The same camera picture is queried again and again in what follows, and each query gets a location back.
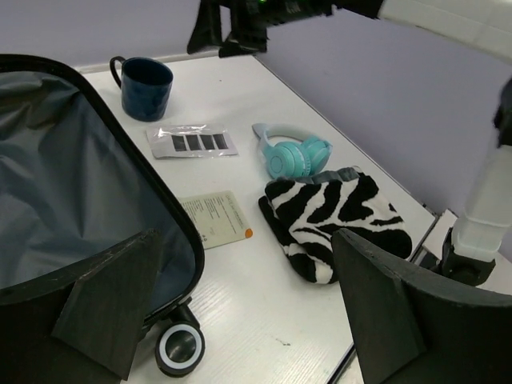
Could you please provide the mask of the black kids suitcase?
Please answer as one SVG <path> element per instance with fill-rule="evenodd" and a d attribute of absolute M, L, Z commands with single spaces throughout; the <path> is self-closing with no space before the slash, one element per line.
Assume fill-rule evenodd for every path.
<path fill-rule="evenodd" d="M 147 230 L 160 233 L 162 255 L 139 343 L 163 323 L 156 364 L 180 378 L 206 349 L 189 309 L 205 264 L 197 229 L 79 72 L 48 58 L 3 54 L 1 290 Z"/>

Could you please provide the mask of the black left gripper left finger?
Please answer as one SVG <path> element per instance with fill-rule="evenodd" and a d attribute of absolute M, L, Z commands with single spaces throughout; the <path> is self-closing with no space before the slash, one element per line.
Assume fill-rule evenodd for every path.
<path fill-rule="evenodd" d="M 103 252 L 1 290 L 3 383 L 128 378 L 158 274 L 162 237 Z"/>

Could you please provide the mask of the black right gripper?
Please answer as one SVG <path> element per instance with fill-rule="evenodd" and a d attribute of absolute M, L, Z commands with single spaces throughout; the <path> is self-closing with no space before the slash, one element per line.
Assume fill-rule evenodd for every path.
<path fill-rule="evenodd" d="M 218 48 L 220 58 L 267 52 L 267 29 L 331 16 L 343 1 L 201 1 L 186 52 Z"/>

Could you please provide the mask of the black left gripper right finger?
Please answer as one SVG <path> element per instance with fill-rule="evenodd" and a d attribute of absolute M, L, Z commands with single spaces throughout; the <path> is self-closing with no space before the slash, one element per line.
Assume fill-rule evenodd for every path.
<path fill-rule="evenodd" d="M 366 383 L 509 383 L 511 296 L 453 281 L 348 229 L 334 268 Z"/>

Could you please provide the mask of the zebra print blanket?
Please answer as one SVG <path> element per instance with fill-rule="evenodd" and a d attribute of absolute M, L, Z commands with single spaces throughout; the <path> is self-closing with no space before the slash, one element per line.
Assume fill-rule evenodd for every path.
<path fill-rule="evenodd" d="M 268 182 L 258 206 L 292 270 L 304 281 L 332 285 L 333 234 L 348 229 L 384 251 L 410 259 L 413 240 L 380 186 L 356 166 Z"/>

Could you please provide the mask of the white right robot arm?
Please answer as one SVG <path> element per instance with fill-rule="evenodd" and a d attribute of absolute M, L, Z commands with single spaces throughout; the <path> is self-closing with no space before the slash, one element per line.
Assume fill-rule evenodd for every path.
<path fill-rule="evenodd" d="M 464 44 L 479 45 L 478 37 L 459 38 L 448 31 L 454 13 L 420 1 L 201 1 L 186 50 L 188 54 L 196 54 L 216 47 L 221 58 L 264 53 L 269 28 L 330 17 L 336 10 L 417 26 Z M 496 148 L 479 171 L 463 214 L 446 237 L 438 265 L 441 272 L 473 268 L 470 276 L 473 286 L 490 276 L 498 248 L 511 228 L 509 82 L 501 89 L 493 124 L 498 132 Z"/>

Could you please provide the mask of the beige card with orange dot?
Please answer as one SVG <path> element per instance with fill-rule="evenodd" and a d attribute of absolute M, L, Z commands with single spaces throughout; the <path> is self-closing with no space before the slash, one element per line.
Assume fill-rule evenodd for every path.
<path fill-rule="evenodd" d="M 232 191 L 178 198 L 178 201 L 197 229 L 205 250 L 253 236 Z"/>

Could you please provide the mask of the dark blue mug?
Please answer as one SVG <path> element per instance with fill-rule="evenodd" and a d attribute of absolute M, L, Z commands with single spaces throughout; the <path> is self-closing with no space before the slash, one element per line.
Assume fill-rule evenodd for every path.
<path fill-rule="evenodd" d="M 152 58 L 115 56 L 109 68 L 127 115 L 141 122 L 163 118 L 174 81 L 168 66 Z"/>

